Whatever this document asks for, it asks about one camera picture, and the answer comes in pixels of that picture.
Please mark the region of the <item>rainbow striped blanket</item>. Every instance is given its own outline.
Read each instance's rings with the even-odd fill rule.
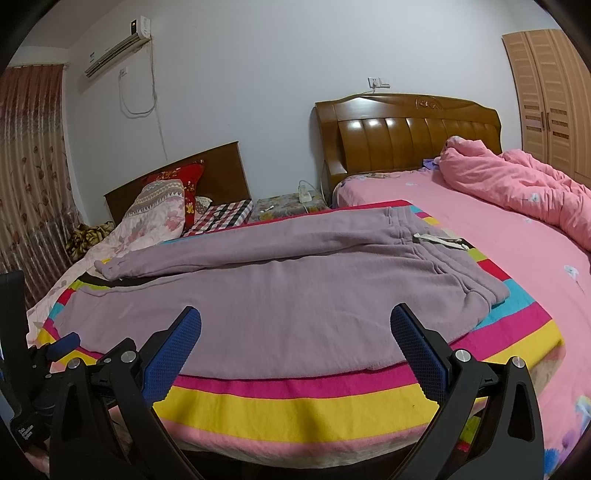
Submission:
[[[403,200],[353,208],[384,206],[411,206],[417,216],[441,228],[434,218]],[[484,270],[503,281],[511,295],[452,348],[467,349],[478,360],[503,364],[519,355],[530,370],[550,352],[562,348],[562,337],[550,315],[489,258],[475,248],[469,253]],[[59,338],[53,319],[85,284],[108,288],[75,281],[53,307],[37,343]],[[61,363],[65,365],[73,356],[92,364],[101,354],[80,348]],[[414,443],[437,411],[437,404],[425,398],[410,367],[398,364],[380,371],[287,380],[181,375],[167,398],[154,408],[185,449],[267,465],[324,468]]]

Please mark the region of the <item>red pillow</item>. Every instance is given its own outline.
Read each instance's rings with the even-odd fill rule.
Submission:
[[[203,175],[203,164],[191,163],[174,170],[166,170],[154,173],[146,178],[145,183],[152,183],[156,180],[180,180],[183,182],[185,192],[185,226],[183,231],[189,230],[195,222],[195,186]]]

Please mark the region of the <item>ceiling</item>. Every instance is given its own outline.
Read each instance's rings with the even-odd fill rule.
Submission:
[[[22,45],[70,48],[99,18],[124,0],[60,0],[33,27]]]

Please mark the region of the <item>blue gripper pad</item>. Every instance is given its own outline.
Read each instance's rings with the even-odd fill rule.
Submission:
[[[201,335],[199,311],[186,307],[166,332],[157,332],[154,335],[161,333],[166,333],[168,338],[143,369],[142,395],[149,405],[166,398],[187,357],[199,340]]]
[[[447,359],[452,349],[437,332],[425,330],[404,303],[392,310],[390,328],[425,396],[442,405],[450,384]]]
[[[68,353],[72,353],[80,346],[80,337],[77,333],[68,333],[65,337],[53,342],[45,352],[45,358],[50,362],[57,362]]]

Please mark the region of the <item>wardrobe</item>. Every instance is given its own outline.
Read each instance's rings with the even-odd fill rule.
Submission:
[[[591,73],[562,30],[503,35],[523,150],[591,187]]]

